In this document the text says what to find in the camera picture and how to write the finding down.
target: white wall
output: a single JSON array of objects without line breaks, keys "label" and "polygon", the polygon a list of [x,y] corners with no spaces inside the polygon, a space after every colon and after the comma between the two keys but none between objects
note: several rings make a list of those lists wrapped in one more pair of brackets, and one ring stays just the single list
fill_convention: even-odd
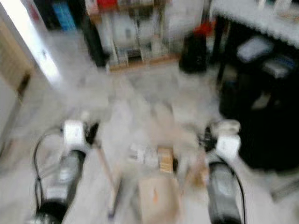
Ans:
[{"label": "white wall", "polygon": [[0,153],[18,98],[0,74]]},{"label": "white wall", "polygon": [[165,8],[164,37],[182,39],[201,22],[205,0],[172,0]]}]

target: wooden shelf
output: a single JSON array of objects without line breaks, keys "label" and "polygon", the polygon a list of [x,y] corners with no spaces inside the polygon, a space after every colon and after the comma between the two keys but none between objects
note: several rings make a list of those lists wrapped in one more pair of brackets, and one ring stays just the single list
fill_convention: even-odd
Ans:
[{"label": "wooden shelf", "polygon": [[102,22],[102,17],[100,14],[90,14],[89,18],[93,24],[98,24]]},{"label": "wooden shelf", "polygon": [[148,8],[148,7],[157,7],[159,5],[154,4],[154,3],[149,3],[149,4],[135,4],[135,5],[130,5],[130,6],[119,6],[119,11],[128,11],[131,9],[140,9],[140,8]]},{"label": "wooden shelf", "polygon": [[131,69],[138,69],[146,65],[151,66],[151,65],[159,65],[164,63],[171,63],[179,60],[179,58],[180,58],[180,54],[167,54],[164,56],[154,57],[146,61],[134,62],[130,64],[122,63],[118,65],[113,65],[110,66],[109,70],[110,72],[122,72]]}]

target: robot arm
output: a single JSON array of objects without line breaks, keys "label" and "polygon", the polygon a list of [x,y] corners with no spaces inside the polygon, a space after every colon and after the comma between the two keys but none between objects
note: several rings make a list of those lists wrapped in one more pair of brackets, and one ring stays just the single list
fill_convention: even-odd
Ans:
[{"label": "robot arm", "polygon": [[209,195],[209,216],[212,224],[242,224],[236,203],[235,173],[216,155],[211,155]]},{"label": "robot arm", "polygon": [[[68,125],[66,122],[64,126],[64,140],[74,137],[77,141],[72,141],[72,143],[75,142],[76,144],[66,142],[69,145],[69,152],[61,159],[52,182],[45,190],[41,206],[37,209],[35,216],[26,222],[27,224],[62,223],[68,208],[74,200],[77,185],[82,175],[86,148],[88,148],[88,145],[92,145],[99,124],[93,125],[89,131],[82,130],[84,127],[82,122],[72,123],[72,127]],[[79,135],[83,134],[84,138],[77,136],[78,133],[80,133]]]}]

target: white tiled floor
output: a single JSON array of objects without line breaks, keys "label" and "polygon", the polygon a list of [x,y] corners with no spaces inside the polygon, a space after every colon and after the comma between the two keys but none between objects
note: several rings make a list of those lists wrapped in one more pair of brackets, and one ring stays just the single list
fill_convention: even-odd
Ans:
[{"label": "white tiled floor", "polygon": [[[98,138],[114,166],[126,161],[132,143],[190,145],[194,135],[186,125],[193,124],[202,133],[208,121],[221,118],[214,88],[217,68],[202,77],[186,76],[176,63],[107,74],[89,60],[80,32],[44,33],[39,41],[35,56],[44,74],[37,71],[33,76],[10,135],[11,146],[0,159],[1,224],[23,223],[33,214],[33,147],[45,129],[64,119],[80,118],[88,111],[91,120],[101,120]],[[40,150],[40,165],[56,162],[62,148],[61,138],[47,139]],[[250,170],[240,159],[233,166],[243,183],[248,224],[299,223],[299,193],[278,203],[269,194],[267,180],[280,184],[283,178]],[[130,181],[128,186],[134,186],[136,179]],[[123,190],[114,223],[138,223],[126,199],[134,190]],[[108,181],[96,151],[91,151],[64,223],[108,223],[108,200]],[[183,205],[182,223],[209,223],[205,190],[184,198]]]}]

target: table leg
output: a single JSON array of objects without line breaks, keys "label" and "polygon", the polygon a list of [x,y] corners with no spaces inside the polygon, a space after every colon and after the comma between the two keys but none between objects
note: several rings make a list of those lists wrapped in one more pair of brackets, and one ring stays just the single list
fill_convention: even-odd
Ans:
[{"label": "table leg", "polygon": [[216,20],[215,40],[214,40],[213,52],[212,52],[210,63],[215,63],[219,59],[219,48],[220,48],[224,26],[225,26],[225,19],[223,17],[218,16]]},{"label": "table leg", "polygon": [[218,76],[217,76],[217,84],[220,84],[222,81],[224,69],[226,66],[227,54],[228,54],[228,52],[231,48],[231,44],[232,44],[232,36],[233,36],[232,34],[233,34],[234,29],[235,28],[233,27],[233,23],[232,23],[231,28],[228,33],[228,39],[226,40],[226,43],[225,43],[225,49],[224,49],[223,55],[221,57],[220,68],[219,68],[219,72],[218,72]]}]

